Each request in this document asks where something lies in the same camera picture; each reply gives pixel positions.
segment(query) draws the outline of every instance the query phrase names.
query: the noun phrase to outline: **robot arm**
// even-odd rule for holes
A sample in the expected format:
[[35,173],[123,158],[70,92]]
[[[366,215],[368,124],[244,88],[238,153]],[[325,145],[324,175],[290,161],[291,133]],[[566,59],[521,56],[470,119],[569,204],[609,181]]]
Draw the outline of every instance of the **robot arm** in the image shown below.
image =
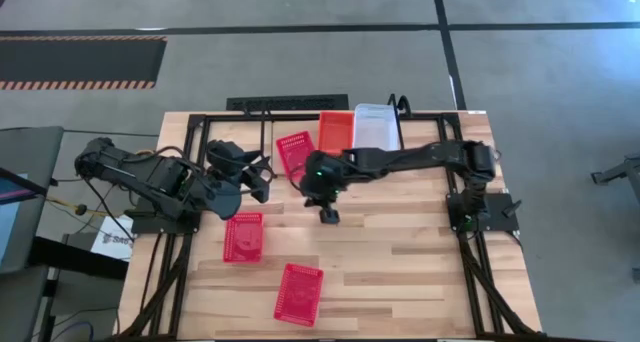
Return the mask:
[[338,157],[314,151],[305,163],[300,192],[307,197],[306,207],[322,208],[322,223],[335,224],[340,217],[331,203],[349,184],[371,182],[391,172],[433,167],[447,167],[465,181],[465,214],[478,218],[488,215],[484,195],[486,184],[495,177],[495,163],[493,150],[482,142],[445,141],[400,151],[355,148],[344,150]]
[[231,218],[240,208],[242,184],[259,202],[269,199],[269,185],[259,169],[268,168],[268,158],[250,162],[259,151],[244,152],[232,142],[211,141],[203,171],[184,156],[164,157],[159,153],[139,156],[115,147],[108,138],[87,144],[76,158],[76,173],[83,179],[97,178],[125,187],[142,197],[126,214],[134,219],[135,233],[191,233],[200,213],[209,210],[222,219]]

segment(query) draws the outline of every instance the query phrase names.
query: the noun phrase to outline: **red plastic basket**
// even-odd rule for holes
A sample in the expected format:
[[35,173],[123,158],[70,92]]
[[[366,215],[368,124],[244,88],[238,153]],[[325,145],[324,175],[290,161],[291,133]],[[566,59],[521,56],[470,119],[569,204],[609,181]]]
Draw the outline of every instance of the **red plastic basket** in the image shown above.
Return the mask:
[[322,270],[287,263],[273,318],[313,327],[318,312]]
[[304,176],[304,163],[315,150],[308,131],[276,140],[287,178],[299,181]]
[[224,262],[260,262],[262,236],[262,213],[238,213],[231,217],[224,236]]
[[339,155],[353,146],[353,112],[320,112],[318,149]]

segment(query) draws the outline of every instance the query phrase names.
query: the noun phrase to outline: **wooden table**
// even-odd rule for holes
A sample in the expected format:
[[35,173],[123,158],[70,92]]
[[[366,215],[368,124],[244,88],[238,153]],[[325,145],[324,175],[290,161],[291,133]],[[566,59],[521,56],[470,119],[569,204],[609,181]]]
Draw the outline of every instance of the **wooden table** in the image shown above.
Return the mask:
[[[190,113],[194,112],[165,114],[158,148],[182,147]],[[486,114],[459,115],[464,139],[493,145]],[[276,139],[302,130],[310,131],[317,141],[317,121],[267,122],[265,153],[276,151]],[[406,121],[402,130],[407,148],[439,140],[434,122]],[[259,136],[259,122],[215,122],[209,139],[231,140],[251,150],[259,148]],[[273,160],[274,170],[282,175],[277,153]],[[490,191],[505,187],[499,167],[497,178],[488,187]],[[354,184],[340,194],[336,208],[342,221],[331,226],[320,223],[316,209],[303,207],[304,198],[286,178],[276,179],[267,203],[261,205],[245,197],[241,207],[241,211],[265,214],[263,262],[255,266],[222,262],[225,223],[213,213],[204,213],[193,239],[178,338],[474,336],[458,243],[449,229],[444,202],[447,191],[443,168],[395,173],[370,184]],[[485,237],[497,288],[526,324],[540,329],[520,247],[504,232],[485,233]],[[155,239],[146,235],[135,242],[119,309],[123,328],[139,311]],[[163,243],[164,239],[147,299],[158,278]],[[174,256],[180,244],[176,242]],[[325,272],[313,328],[273,319],[283,267],[288,262]],[[480,285],[478,290],[484,325],[490,330],[488,303]],[[169,291],[160,332],[167,331],[172,301],[173,291]]]

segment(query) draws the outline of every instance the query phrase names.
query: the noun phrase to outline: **concrete floor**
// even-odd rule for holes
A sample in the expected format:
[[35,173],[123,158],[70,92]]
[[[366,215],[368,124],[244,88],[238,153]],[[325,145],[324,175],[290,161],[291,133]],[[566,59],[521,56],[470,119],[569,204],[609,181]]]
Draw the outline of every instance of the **concrete floor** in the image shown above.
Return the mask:
[[[452,24],[640,20],[640,0],[444,2]],[[0,8],[0,30],[382,22],[436,23],[433,0],[7,0]],[[467,106],[488,111],[508,186],[524,201],[518,217],[545,331],[636,341],[640,209],[626,182],[597,187],[589,173],[638,151],[640,31],[452,39]],[[222,110],[227,97],[348,93],[355,106],[383,103],[391,92],[414,109],[453,108],[439,32],[170,36],[154,90],[1,91],[0,128],[157,133],[165,111]],[[57,177],[72,176],[73,157],[92,137],[65,135]],[[116,143],[136,150],[155,140]],[[126,195],[112,193],[124,208]],[[79,184],[55,195],[97,204]],[[59,238],[78,226],[47,209],[39,234]]]

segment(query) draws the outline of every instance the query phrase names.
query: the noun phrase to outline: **white plastic basket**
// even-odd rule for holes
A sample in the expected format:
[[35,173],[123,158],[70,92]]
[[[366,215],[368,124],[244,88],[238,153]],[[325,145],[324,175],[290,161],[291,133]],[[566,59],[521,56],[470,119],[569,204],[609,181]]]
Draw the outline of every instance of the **white plastic basket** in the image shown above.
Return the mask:
[[400,149],[393,106],[361,103],[353,122],[353,148],[378,147],[385,151]]

